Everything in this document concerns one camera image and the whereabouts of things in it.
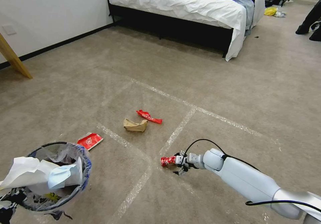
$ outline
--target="yellow bag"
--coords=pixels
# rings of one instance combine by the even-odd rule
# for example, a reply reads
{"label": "yellow bag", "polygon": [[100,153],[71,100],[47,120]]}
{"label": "yellow bag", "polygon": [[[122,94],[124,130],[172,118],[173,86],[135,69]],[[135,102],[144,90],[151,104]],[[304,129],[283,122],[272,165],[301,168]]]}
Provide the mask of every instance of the yellow bag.
{"label": "yellow bag", "polygon": [[273,16],[277,12],[277,10],[278,9],[276,7],[266,8],[264,11],[264,15]]}

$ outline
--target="black pants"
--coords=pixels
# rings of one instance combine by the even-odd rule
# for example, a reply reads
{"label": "black pants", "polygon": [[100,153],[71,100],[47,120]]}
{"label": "black pants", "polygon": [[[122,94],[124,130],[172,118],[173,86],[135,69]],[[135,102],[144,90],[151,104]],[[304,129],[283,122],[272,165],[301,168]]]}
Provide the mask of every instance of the black pants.
{"label": "black pants", "polygon": [[321,17],[321,0],[313,7],[310,13],[305,18],[303,25],[304,27],[310,27],[313,23],[315,23]]}

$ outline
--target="red food packaging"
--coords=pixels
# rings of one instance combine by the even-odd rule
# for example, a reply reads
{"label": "red food packaging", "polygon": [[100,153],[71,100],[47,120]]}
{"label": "red food packaging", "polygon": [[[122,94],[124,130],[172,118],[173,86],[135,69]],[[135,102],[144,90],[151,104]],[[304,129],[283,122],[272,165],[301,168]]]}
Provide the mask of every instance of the red food packaging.
{"label": "red food packaging", "polygon": [[158,124],[162,124],[162,119],[155,119],[155,118],[152,118],[149,114],[149,112],[144,112],[143,110],[139,110],[139,111],[136,111],[138,113],[139,116],[149,120],[149,121],[152,121],[152,122],[155,122],[155,123],[158,123]]}
{"label": "red food packaging", "polygon": [[160,165],[162,167],[165,167],[168,164],[175,164],[176,163],[176,156],[171,156],[171,157],[162,157],[160,159]]}
{"label": "red food packaging", "polygon": [[85,136],[81,137],[77,144],[84,146],[87,150],[91,150],[100,142],[103,141],[103,138],[96,133],[87,133]]}

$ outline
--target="white tissue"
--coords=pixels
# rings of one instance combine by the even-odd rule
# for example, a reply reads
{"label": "white tissue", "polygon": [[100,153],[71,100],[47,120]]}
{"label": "white tissue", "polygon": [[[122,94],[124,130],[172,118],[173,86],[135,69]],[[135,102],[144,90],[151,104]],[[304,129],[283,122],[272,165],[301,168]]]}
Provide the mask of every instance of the white tissue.
{"label": "white tissue", "polygon": [[79,185],[82,180],[82,163],[81,158],[78,157],[75,164],[63,165],[53,169],[48,177],[48,187],[54,190],[68,185]]}
{"label": "white tissue", "polygon": [[57,167],[59,165],[46,160],[39,162],[33,157],[14,158],[8,175],[0,181],[0,190],[45,183],[49,173]]}

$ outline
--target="light switch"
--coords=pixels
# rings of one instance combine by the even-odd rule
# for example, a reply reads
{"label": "light switch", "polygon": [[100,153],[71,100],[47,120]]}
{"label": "light switch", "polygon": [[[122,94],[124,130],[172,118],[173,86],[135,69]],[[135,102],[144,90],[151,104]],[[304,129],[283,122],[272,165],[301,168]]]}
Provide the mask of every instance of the light switch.
{"label": "light switch", "polygon": [[13,35],[17,33],[11,24],[3,25],[2,28],[4,29],[7,35]]}

